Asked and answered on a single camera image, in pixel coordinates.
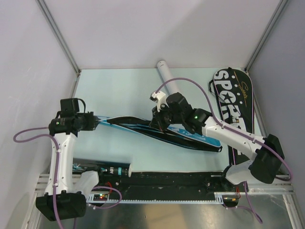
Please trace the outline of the blue racket cover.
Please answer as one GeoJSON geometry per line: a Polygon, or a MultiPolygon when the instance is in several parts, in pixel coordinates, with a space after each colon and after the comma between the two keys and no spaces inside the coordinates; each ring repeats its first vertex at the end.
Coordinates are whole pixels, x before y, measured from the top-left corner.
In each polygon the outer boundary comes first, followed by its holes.
{"type": "Polygon", "coordinates": [[[99,116],[100,124],[135,132],[171,145],[191,150],[221,152],[223,146],[220,141],[199,134],[190,134],[184,128],[169,126],[166,130],[150,127],[150,121],[135,116],[107,117],[99,116]]]}

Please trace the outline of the white shuttlecock tube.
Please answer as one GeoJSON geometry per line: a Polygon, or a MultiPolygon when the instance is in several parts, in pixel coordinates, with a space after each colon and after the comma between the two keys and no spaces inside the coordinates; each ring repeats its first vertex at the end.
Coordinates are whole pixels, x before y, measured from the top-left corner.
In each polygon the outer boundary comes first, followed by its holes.
{"type": "MultiPolygon", "coordinates": [[[[166,61],[164,61],[164,60],[158,61],[157,69],[164,82],[166,82],[170,79],[173,79],[173,75],[172,75],[166,61]]],[[[166,87],[167,91],[169,92],[169,94],[174,94],[174,93],[180,92],[175,81],[171,81],[171,82],[167,83],[165,87],[166,87]]]]}

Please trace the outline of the black shuttlecock tube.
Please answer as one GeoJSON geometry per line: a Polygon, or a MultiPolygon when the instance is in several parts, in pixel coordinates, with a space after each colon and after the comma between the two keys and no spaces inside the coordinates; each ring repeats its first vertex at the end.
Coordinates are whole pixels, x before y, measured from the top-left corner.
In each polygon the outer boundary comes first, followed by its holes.
{"type": "Polygon", "coordinates": [[[74,174],[97,171],[99,175],[130,177],[132,174],[132,167],[130,163],[74,158],[72,162],[72,171],[74,174]]]}

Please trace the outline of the black racket cover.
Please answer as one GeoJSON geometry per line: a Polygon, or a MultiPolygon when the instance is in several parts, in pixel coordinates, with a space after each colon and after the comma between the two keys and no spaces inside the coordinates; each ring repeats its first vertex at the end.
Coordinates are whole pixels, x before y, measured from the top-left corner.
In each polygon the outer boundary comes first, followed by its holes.
{"type": "Polygon", "coordinates": [[[217,100],[221,120],[254,133],[253,85],[244,71],[228,67],[218,70],[208,84],[217,100]]]}

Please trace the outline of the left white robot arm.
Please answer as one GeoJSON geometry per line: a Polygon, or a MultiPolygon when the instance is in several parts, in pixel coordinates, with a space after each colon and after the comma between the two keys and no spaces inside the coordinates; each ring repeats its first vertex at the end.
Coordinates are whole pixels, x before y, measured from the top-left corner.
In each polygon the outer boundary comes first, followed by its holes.
{"type": "Polygon", "coordinates": [[[79,103],[84,101],[62,99],[60,111],[48,126],[52,140],[49,181],[35,205],[49,221],[83,217],[86,198],[92,188],[101,190],[106,184],[105,177],[96,171],[83,172],[79,180],[73,182],[73,152],[78,133],[95,130],[99,122],[93,112],[80,112],[79,103]]]}

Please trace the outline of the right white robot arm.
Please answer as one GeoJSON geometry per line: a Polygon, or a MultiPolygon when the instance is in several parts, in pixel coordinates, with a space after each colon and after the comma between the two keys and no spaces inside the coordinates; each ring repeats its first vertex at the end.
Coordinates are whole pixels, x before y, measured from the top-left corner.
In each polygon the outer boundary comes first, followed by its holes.
{"type": "Polygon", "coordinates": [[[167,96],[161,91],[153,92],[150,100],[156,103],[152,109],[151,127],[164,131],[170,125],[182,125],[188,133],[215,138],[248,158],[223,171],[220,179],[223,190],[232,191],[238,184],[248,180],[265,184],[272,184],[275,180],[284,163],[284,155],[274,135],[262,137],[227,124],[204,109],[192,108],[180,93],[167,96]]]}

